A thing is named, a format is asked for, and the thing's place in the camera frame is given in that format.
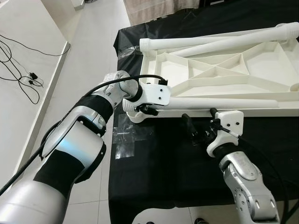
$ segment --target black tablecloth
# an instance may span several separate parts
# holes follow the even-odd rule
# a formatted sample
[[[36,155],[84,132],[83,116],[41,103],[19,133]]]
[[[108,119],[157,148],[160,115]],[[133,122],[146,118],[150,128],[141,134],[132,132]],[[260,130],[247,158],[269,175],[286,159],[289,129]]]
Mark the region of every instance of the black tablecloth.
[[[213,7],[172,15],[118,32],[114,48],[118,70],[139,75],[140,38],[178,38],[273,27],[299,20],[297,0],[234,0]],[[193,118],[196,128],[209,118]],[[215,159],[193,146],[183,121],[148,119],[133,124],[121,106],[114,113],[114,139],[109,176],[112,224],[130,224],[147,208],[173,208],[233,203]],[[286,180],[289,198],[298,198],[299,118],[245,118],[243,137],[269,155]],[[282,189],[255,151],[246,150],[262,171],[276,200]]]

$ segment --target baseboard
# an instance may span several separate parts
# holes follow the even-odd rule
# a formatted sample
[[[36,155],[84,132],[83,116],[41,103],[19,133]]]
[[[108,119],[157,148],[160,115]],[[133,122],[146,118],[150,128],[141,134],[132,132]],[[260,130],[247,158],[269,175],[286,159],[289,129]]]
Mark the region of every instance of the baseboard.
[[[78,10],[83,9],[83,8],[84,8],[84,5],[85,5],[85,0],[82,1],[81,5],[74,7],[74,8],[75,8],[75,11],[78,11]]]
[[[69,47],[70,47],[70,43],[66,42],[62,52],[65,52]],[[56,86],[56,83],[57,83],[57,80],[59,78],[62,66],[65,62],[65,59],[66,59],[66,56],[68,55],[68,53],[64,54],[64,55],[61,55],[59,61],[57,62],[56,69],[55,69],[55,71],[52,75],[52,79],[50,81],[49,87],[48,87],[48,89],[45,93],[45,97],[43,99],[43,102],[41,104],[39,112],[37,113],[35,122],[34,122],[32,128],[31,128],[31,132],[30,132],[29,137],[27,139],[27,144],[23,148],[23,151],[20,155],[19,162],[16,165],[14,173],[16,173],[19,170],[19,168],[21,168],[26,163],[26,161],[29,159],[29,157],[31,156],[32,149],[34,147],[36,138],[38,136],[39,130],[40,130],[40,128],[42,126],[42,123],[43,123],[43,118],[44,118],[44,116],[47,112],[49,103],[51,101],[51,98],[52,98],[52,95],[53,95],[53,92],[54,92],[54,89],[55,89],[55,86]]]

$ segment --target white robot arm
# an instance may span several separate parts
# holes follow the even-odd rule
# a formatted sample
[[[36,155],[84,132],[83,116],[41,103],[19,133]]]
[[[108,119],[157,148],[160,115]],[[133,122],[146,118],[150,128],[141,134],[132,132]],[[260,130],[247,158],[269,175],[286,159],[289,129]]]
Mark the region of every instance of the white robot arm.
[[[127,72],[118,71],[104,81],[127,77]],[[131,79],[82,97],[47,137],[42,151],[44,160],[33,179],[19,181],[0,197],[0,224],[63,222],[73,184],[88,179],[105,155],[101,136],[123,98],[140,108],[167,105],[170,89]]]
[[[101,136],[122,99],[126,99],[126,107],[152,115],[157,111],[151,105],[169,104],[171,93],[165,83],[117,82],[128,77],[125,71],[109,74],[104,80],[109,85],[89,91],[49,133],[42,144],[43,163],[33,178],[19,181],[0,197],[0,224],[61,224],[73,184],[87,180],[105,155]],[[207,152],[220,161],[241,223],[279,224],[274,197],[263,184],[260,170],[238,147],[243,113],[211,112],[211,133],[216,130],[217,134]]]

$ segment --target black wire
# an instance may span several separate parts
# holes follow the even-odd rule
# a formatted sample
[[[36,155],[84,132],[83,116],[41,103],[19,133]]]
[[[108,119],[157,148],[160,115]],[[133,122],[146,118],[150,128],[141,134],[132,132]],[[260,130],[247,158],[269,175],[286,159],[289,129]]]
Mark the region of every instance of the black wire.
[[[43,147],[46,143],[47,136],[60,124],[60,121],[54,124],[44,135],[42,143],[37,151],[27,160],[27,162],[16,172],[16,174],[1,188],[0,196],[19,178],[19,176],[26,170],[26,168],[32,163],[32,161],[43,152]]]
[[[255,147],[254,145],[250,144],[246,139],[244,139],[242,136],[238,137],[240,140],[242,140],[244,143],[246,143],[249,147],[253,148],[254,150],[256,150],[270,165],[270,167],[272,168],[272,170],[274,171],[275,175],[277,176],[281,187],[283,189],[283,194],[284,194],[284,211],[283,211],[283,215],[281,218],[281,224],[285,224],[287,221],[287,215],[289,212],[289,196],[288,196],[288,192],[286,190],[286,186],[285,183],[283,181],[283,179],[281,178],[281,175],[279,174],[279,172],[276,170],[275,166],[273,165],[273,163],[269,160],[268,156],[259,148]]]
[[[34,50],[34,51],[37,51],[37,52],[39,52],[39,53],[42,53],[43,55],[49,55],[49,56],[61,56],[61,55],[66,54],[66,53],[70,50],[70,48],[71,48],[71,45],[69,45],[69,48],[68,48],[64,53],[62,53],[62,54],[60,54],[60,55],[52,55],[52,54],[44,53],[44,52],[42,52],[42,51],[40,51],[40,50],[36,50],[36,49],[34,49],[34,48],[27,47],[25,44],[22,44],[22,43],[20,43],[20,42],[14,40],[14,39],[7,38],[7,37],[5,37],[5,36],[3,36],[3,35],[1,35],[1,34],[0,34],[0,36],[3,37],[3,38],[5,38],[5,39],[7,39],[7,40],[16,42],[16,43],[18,43],[18,44],[20,44],[20,45],[26,47],[26,48],[29,49],[29,50]]]
[[[47,140],[48,135],[60,124],[60,122],[62,122],[62,120],[59,122],[56,122],[52,127],[50,127],[49,130],[46,132],[46,134],[42,138],[41,149],[40,149],[40,153],[39,153],[39,157],[41,158],[42,161],[43,161],[43,146],[42,146],[42,144]]]
[[[27,160],[27,162],[15,173],[15,175],[1,188],[0,196],[19,178],[19,176],[25,171],[25,169],[32,163],[32,161],[38,156],[40,152],[40,146],[37,151]]]
[[[9,52],[8,52],[8,54],[10,55],[9,57],[7,56],[7,54],[5,53],[5,51],[3,50],[3,48],[0,46],[0,48],[1,48],[1,50],[5,53],[5,55],[8,57],[8,60],[7,61],[1,61],[1,62],[3,62],[3,63],[6,63],[6,62],[9,62],[10,61],[10,59],[13,57],[12,56],[12,53],[11,53],[11,49],[9,48],[9,46],[6,44],[6,43],[4,43],[4,42],[2,42],[2,41],[0,41],[2,44],[4,44],[6,47],[8,47],[8,49],[9,49]]]
[[[27,98],[33,103],[33,104],[38,104],[38,102],[39,102],[39,99],[40,99],[40,95],[39,95],[39,93],[38,93],[38,91],[35,89],[35,88],[33,88],[32,86],[30,86],[30,85],[26,85],[26,84],[24,84],[22,81],[21,81],[21,79],[22,78],[24,78],[25,76],[22,76],[22,74],[21,74],[21,72],[19,71],[19,69],[15,66],[15,64],[11,61],[11,58],[12,58],[12,53],[11,53],[11,49],[10,49],[10,47],[7,45],[7,44],[5,44],[4,42],[2,42],[2,41],[0,41],[2,44],[4,44],[8,49],[6,49],[6,51],[7,51],[7,53],[10,55],[10,56],[8,56],[7,54],[6,54],[6,52],[4,51],[4,49],[0,46],[0,49],[4,52],[4,54],[6,55],[6,57],[8,58],[8,60],[7,61],[0,61],[7,69],[8,69],[8,71],[15,77],[15,80],[14,79],[7,79],[7,78],[2,78],[2,77],[0,77],[1,79],[4,79],[4,80],[7,80],[7,81],[18,81],[18,85],[19,85],[19,87],[20,87],[20,89],[23,91],[23,93],[27,96]],[[7,63],[7,62],[10,62],[13,66],[14,66],[14,68],[19,72],[19,74],[20,74],[20,78],[17,78],[16,76],[15,76],[15,74],[9,69],[9,67],[5,64],[5,63]],[[37,83],[39,83],[40,84],[40,86],[42,86],[42,84],[40,83],[40,82],[38,82],[38,81],[36,81],[36,80],[34,80],[34,79],[32,79],[32,78],[30,78],[30,77],[27,77],[27,78],[29,78],[29,79],[31,79],[31,80],[33,80],[33,81],[35,81],[35,82],[37,82]],[[37,101],[36,102],[33,102],[33,100],[30,98],[30,96],[25,92],[25,90],[22,88],[22,86],[21,86],[21,84],[22,85],[24,85],[24,86],[27,86],[27,87],[29,87],[29,88],[31,88],[31,89],[33,89],[33,91],[35,91],[36,93],[37,93],[37,96],[38,96],[38,99],[37,99]]]
[[[296,204],[291,208],[291,210],[288,212],[285,221],[289,220],[292,215],[296,212],[296,210],[299,208],[299,201],[296,202]]]
[[[96,87],[94,87],[93,89],[91,89],[90,91],[88,91],[83,97],[87,97],[90,94],[92,94],[94,91],[98,90],[99,88],[102,88],[106,85],[110,85],[113,83],[119,83],[119,82],[123,82],[123,81],[127,81],[127,80],[131,80],[131,79],[139,79],[139,78],[147,78],[147,77],[151,77],[151,78],[158,78],[161,80],[164,80],[162,77],[160,76],[155,76],[155,75],[140,75],[140,76],[136,76],[136,77],[127,77],[127,78],[120,78],[120,79],[116,79],[116,80],[112,80],[112,81],[108,81],[105,83],[102,83]],[[40,155],[41,159],[42,159],[42,154],[43,154],[43,147],[46,143],[47,137],[49,136],[49,134],[55,130],[55,128],[66,118],[66,116],[70,113],[71,110],[69,110],[67,112],[67,114],[61,119],[61,121],[55,123],[47,132],[46,134],[43,136],[42,142],[40,147],[37,149],[37,151],[28,159],[28,161],[20,168],[20,170],[18,170],[18,172],[4,185],[4,187],[0,190],[0,196],[19,178],[19,176],[25,171],[25,169],[32,163],[32,161],[38,156]]]
[[[88,91],[83,97],[87,97],[88,95],[92,94],[94,91],[106,86],[106,85],[110,85],[113,83],[119,83],[119,82],[123,82],[123,81],[127,81],[127,80],[132,80],[132,79],[140,79],[140,78],[158,78],[160,80],[165,81],[164,78],[162,78],[161,76],[156,76],[156,75],[139,75],[139,76],[134,76],[134,77],[126,77],[126,78],[120,78],[120,79],[116,79],[116,80],[112,80],[112,81],[108,81],[105,83],[102,83],[94,88],[92,88],[90,91]]]

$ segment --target white cylindrical rod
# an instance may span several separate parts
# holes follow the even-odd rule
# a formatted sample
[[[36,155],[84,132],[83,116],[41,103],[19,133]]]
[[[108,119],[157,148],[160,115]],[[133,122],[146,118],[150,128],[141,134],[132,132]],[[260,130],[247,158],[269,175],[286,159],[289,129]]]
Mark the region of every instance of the white cylindrical rod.
[[[254,43],[295,39],[298,36],[299,36],[299,23],[291,22],[291,23],[283,24],[278,27],[274,27],[271,29],[267,29],[255,33],[235,36],[225,40],[220,40],[220,41],[198,45],[183,50],[174,51],[170,54],[181,56],[181,57],[187,57],[187,56],[198,55],[207,52],[230,49],[230,48],[244,46],[248,44],[254,44]]]
[[[147,52],[150,50],[181,48],[181,47],[206,44],[206,43],[228,39],[230,37],[231,36],[191,37],[191,38],[173,38],[173,39],[141,38],[139,41],[139,46],[141,52]]]
[[[167,106],[151,105],[156,110],[244,109],[277,108],[276,100],[229,98],[179,98],[173,97]]]

